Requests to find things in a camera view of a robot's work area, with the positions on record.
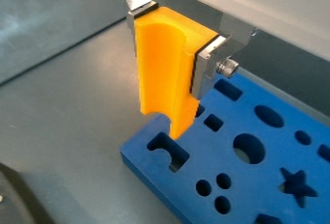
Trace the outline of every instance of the gray table surface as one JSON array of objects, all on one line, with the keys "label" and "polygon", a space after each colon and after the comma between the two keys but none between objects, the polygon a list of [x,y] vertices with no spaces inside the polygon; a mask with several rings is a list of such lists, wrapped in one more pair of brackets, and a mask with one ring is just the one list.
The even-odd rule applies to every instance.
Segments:
[{"label": "gray table surface", "polygon": [[120,158],[139,113],[121,22],[0,87],[0,162],[54,223],[179,223]]}]

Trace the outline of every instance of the blue foam board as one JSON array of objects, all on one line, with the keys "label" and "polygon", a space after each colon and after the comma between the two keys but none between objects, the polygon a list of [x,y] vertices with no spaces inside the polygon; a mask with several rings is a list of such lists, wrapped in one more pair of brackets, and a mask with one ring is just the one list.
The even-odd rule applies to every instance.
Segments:
[{"label": "blue foam board", "polygon": [[219,77],[173,142],[159,115],[123,161],[183,223],[330,223],[330,129],[243,75]]}]

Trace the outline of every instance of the orange block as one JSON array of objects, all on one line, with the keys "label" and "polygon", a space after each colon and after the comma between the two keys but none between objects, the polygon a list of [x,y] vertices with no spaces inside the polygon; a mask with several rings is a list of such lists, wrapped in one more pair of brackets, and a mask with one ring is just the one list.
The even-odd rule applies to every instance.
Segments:
[{"label": "orange block", "polygon": [[195,53],[215,36],[165,7],[135,20],[140,111],[168,116],[172,139],[195,119],[199,101],[189,93]]}]

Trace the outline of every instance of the star-shaped hole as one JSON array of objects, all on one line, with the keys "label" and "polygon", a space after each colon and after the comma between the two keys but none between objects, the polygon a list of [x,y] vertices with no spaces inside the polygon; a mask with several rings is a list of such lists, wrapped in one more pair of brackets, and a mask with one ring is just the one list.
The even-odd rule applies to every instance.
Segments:
[{"label": "star-shaped hole", "polygon": [[299,170],[295,174],[291,174],[284,168],[280,168],[280,173],[284,177],[284,182],[279,188],[283,193],[294,196],[298,206],[303,208],[306,197],[316,197],[315,190],[306,185],[306,173]]}]

